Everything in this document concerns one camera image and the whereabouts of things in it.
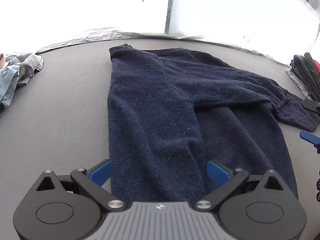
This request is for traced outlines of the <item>black dotted gloved hand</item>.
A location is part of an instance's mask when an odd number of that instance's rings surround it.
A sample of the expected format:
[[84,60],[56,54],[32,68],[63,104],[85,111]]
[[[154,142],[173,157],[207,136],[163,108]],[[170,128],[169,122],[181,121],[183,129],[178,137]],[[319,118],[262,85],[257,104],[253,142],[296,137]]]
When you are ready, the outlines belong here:
[[316,200],[317,202],[320,202],[320,177],[316,182],[316,188],[317,188],[317,194],[316,194]]

